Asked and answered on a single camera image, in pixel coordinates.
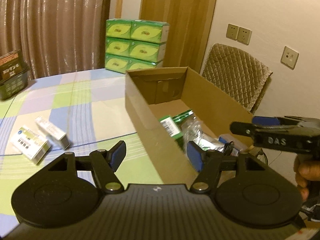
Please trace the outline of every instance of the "cardboard box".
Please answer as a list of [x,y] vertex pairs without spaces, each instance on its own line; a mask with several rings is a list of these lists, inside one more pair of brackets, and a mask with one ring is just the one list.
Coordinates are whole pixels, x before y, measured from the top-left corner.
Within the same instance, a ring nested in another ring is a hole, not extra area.
[[144,41],[132,41],[129,55],[150,62],[160,62],[164,58],[166,43],[155,44]]
[[131,40],[106,38],[106,53],[128,57]]
[[[252,114],[190,68],[156,68],[126,73],[125,105],[132,123],[165,184],[191,186],[197,172],[159,119],[192,109],[210,136],[231,133],[233,121]],[[235,138],[250,146],[249,137]]]
[[129,69],[146,69],[146,68],[156,68],[162,67],[163,62],[148,62],[143,60],[138,60],[129,57],[122,57],[112,54],[106,54],[105,57],[105,68],[108,70],[125,73]]
[[131,39],[160,44],[167,41],[169,28],[165,22],[136,20],[132,22]]
[[132,20],[110,19],[106,22],[106,36],[130,39]]

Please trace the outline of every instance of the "brown curtain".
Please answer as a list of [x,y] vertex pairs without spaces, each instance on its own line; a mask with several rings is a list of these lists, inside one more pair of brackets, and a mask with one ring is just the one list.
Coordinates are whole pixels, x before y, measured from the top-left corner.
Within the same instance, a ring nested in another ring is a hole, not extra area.
[[110,0],[0,0],[0,55],[21,49],[33,78],[102,68]]

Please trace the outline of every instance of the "table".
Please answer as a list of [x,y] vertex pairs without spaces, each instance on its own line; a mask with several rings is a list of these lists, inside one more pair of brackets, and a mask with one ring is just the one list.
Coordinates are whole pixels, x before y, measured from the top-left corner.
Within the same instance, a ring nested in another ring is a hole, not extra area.
[[[11,208],[15,188],[64,152],[53,145],[34,165],[12,147],[10,138],[22,125],[37,131],[34,120],[39,115],[68,134],[68,151],[76,156],[109,150],[124,140],[127,155],[116,172],[124,187],[162,184],[125,110],[124,90],[123,74],[97,69],[33,80],[15,97],[0,101],[0,236],[18,225]],[[93,183],[89,171],[78,176]]]

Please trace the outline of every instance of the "hand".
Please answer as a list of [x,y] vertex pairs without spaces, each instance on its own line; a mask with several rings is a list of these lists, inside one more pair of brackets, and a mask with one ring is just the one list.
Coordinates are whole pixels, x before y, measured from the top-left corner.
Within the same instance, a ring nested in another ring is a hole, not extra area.
[[300,163],[298,156],[294,161],[293,170],[296,173],[296,182],[298,190],[301,193],[303,201],[309,196],[307,188],[310,181],[320,181],[320,161],[304,161]]

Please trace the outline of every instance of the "wall socket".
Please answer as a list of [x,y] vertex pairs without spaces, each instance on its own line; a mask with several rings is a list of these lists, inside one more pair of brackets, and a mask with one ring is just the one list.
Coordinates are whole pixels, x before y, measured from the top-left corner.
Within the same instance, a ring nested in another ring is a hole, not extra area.
[[227,38],[236,40],[238,37],[239,26],[228,24]]
[[238,33],[237,41],[242,42],[242,43],[248,45],[249,42],[250,42],[251,34],[252,34],[252,31],[240,27],[240,28],[239,28],[239,33]]
[[289,68],[294,69],[296,66],[299,53],[285,46],[281,57],[281,62],[287,65]]

